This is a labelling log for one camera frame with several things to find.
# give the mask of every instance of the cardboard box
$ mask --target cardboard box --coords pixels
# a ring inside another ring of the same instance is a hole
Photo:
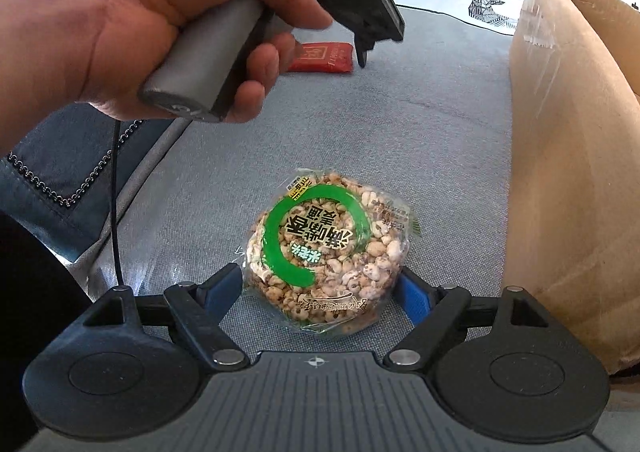
[[[635,376],[616,378],[611,382],[611,394],[607,410],[637,412],[640,408],[640,382]]]
[[[510,57],[504,284],[617,372],[640,361],[640,13],[524,0]]]

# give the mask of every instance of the snack package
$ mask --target snack package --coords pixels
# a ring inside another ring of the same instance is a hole
[[[353,46],[348,42],[308,42],[303,55],[293,60],[288,71],[319,71],[323,73],[351,73]]]
[[[349,335],[375,322],[415,228],[409,206],[335,171],[298,169],[250,231],[245,291],[282,323]]]

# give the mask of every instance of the black cable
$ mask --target black cable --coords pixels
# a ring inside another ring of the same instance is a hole
[[[116,120],[113,126],[113,143],[111,144],[111,194],[110,194],[110,216],[111,216],[111,246],[113,247],[113,265],[116,270],[116,279],[119,286],[124,286],[122,280],[122,267],[120,266],[120,250],[118,249],[118,216],[116,212],[116,198],[118,190],[116,187],[116,166],[118,164],[118,141],[120,140],[120,121]]]

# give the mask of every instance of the chain trim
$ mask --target chain trim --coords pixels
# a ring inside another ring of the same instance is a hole
[[[118,140],[118,149],[120,149],[124,145],[124,143],[129,140],[129,137],[140,127],[140,125],[142,125],[142,122],[142,120],[136,120],[129,127],[127,127],[124,133],[120,135],[120,139]],[[6,160],[10,164],[12,164],[15,169],[17,169],[18,174],[20,174],[26,181],[28,181],[34,189],[39,190],[41,193],[43,193],[58,205],[70,208],[78,203],[78,201],[80,201],[80,198],[84,196],[84,193],[89,190],[89,187],[91,187],[92,183],[96,180],[96,178],[98,178],[100,173],[107,166],[107,164],[111,160],[111,151],[107,151],[107,154],[105,154],[98,162],[98,165],[94,167],[94,170],[85,179],[80,188],[76,190],[76,193],[67,198],[63,198],[55,190],[51,190],[49,187],[47,187],[47,185],[42,180],[40,180],[39,177],[34,175],[33,172],[31,172],[27,168],[27,166],[24,165],[16,155],[14,155],[14,152],[9,152],[9,154],[6,155]]]

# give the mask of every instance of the gray fabric surface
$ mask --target gray fabric surface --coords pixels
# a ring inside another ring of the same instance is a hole
[[[149,175],[119,223],[125,280],[139,294],[202,282],[238,257],[246,231],[296,167],[334,167],[406,199],[423,231],[408,265],[433,284],[499,290],[510,172],[511,38],[448,16],[403,9],[402,44],[379,44],[352,75],[289,74],[244,125],[193,123]],[[351,41],[339,25],[303,42]],[[114,285],[110,243],[90,274]],[[410,329],[397,305],[343,340],[277,326],[241,298],[222,327],[259,350],[384,353]]]
[[[614,452],[638,452],[640,412],[604,412],[594,434]]]
[[[120,223],[120,219],[126,209],[129,207],[133,198],[135,198],[136,194],[140,190],[140,187],[145,183],[145,180],[148,178],[149,174],[154,170],[158,161],[160,161],[166,152],[174,145],[175,140],[177,140],[180,135],[184,132],[191,121],[180,118],[174,120],[171,125],[162,133],[161,137],[156,140],[156,143],[153,145],[151,150],[146,153],[145,157],[140,161],[138,166],[135,168],[133,173],[129,176],[129,179],[124,184],[120,193],[118,194],[118,200],[116,202],[116,215],[118,218],[118,223]],[[107,240],[111,240],[111,224],[110,220],[107,218],[106,223],[102,227],[102,231],[100,232],[100,237],[98,240],[91,245],[78,259],[76,262],[67,265],[67,270],[74,276],[75,280],[78,282],[82,289],[92,298],[93,301],[96,301],[101,294],[103,294],[104,290],[101,288],[101,281],[92,281],[91,284],[88,280],[89,270],[95,262],[95,259],[100,254],[105,242]]]

